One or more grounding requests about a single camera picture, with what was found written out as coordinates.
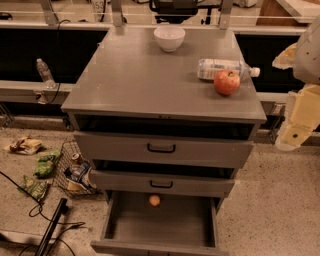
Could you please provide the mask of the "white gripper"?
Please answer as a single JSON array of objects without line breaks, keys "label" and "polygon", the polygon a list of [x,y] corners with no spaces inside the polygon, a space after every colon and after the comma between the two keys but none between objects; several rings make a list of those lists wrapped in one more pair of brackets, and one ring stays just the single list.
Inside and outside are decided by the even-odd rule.
[{"label": "white gripper", "polygon": [[[292,68],[296,43],[283,50],[272,62],[278,69]],[[320,125],[320,86],[306,84],[297,93],[289,92],[285,105],[285,120],[277,132],[275,146],[279,150],[299,148]]]}]

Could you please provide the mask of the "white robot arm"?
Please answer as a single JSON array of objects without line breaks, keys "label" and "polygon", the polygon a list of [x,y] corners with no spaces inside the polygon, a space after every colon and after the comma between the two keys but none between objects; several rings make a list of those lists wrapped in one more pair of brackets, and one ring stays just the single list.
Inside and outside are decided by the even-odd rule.
[{"label": "white robot arm", "polygon": [[285,120],[277,132],[275,146],[291,151],[299,148],[320,125],[320,17],[272,62],[278,69],[293,70],[293,76],[304,83],[297,93],[289,92]]}]

